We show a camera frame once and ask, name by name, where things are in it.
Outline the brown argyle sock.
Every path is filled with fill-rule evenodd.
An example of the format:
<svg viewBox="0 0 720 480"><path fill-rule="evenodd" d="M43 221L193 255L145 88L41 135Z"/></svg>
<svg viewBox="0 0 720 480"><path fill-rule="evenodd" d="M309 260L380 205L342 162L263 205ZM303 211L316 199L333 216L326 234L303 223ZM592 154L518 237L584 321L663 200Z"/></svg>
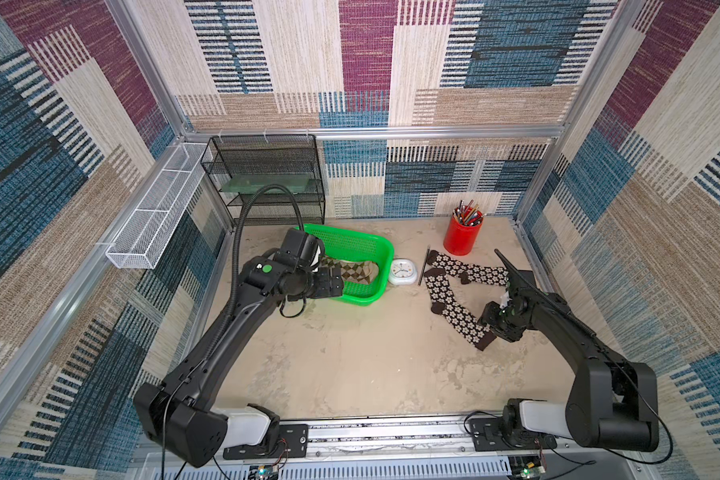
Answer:
<svg viewBox="0 0 720 480"><path fill-rule="evenodd" d="M372 261L347 262L326 257L321 260L320 266L338 267L345 282L360 285L370 285L379 275L379 266Z"/></svg>

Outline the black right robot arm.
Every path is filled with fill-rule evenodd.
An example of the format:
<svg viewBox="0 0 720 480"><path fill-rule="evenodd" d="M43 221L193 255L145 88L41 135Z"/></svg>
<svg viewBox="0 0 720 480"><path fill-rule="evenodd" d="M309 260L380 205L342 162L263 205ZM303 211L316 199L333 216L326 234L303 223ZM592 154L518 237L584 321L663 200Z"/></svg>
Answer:
<svg viewBox="0 0 720 480"><path fill-rule="evenodd" d="M632 363L579 320L563 297L541 291L533 274L508 259L505 305L488 303L480 318L491 334L517 342L542 333L574 373L565 403L513 398L503 409L504 441L520 447L531 435L553 435L607 450L653 452L669 431L658 413L657 377L645 363Z"/></svg>

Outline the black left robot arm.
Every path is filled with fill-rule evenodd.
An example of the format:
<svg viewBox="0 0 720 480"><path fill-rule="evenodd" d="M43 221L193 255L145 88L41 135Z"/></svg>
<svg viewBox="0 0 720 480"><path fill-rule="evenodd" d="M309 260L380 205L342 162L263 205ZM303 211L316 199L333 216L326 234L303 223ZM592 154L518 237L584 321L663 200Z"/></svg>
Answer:
<svg viewBox="0 0 720 480"><path fill-rule="evenodd" d="M213 408L217 395L253 334L286 301L343 293L339 268L321 265L324 243L307 233L301 216L280 247L241 264L237 252L250 210L243 208L235 228L231 293L224 308L190 353L162 381L143 383L133 399L147 438L193 467L228 448L251 448L260 455L278 450L277 414L249 404L226 415Z"/></svg>

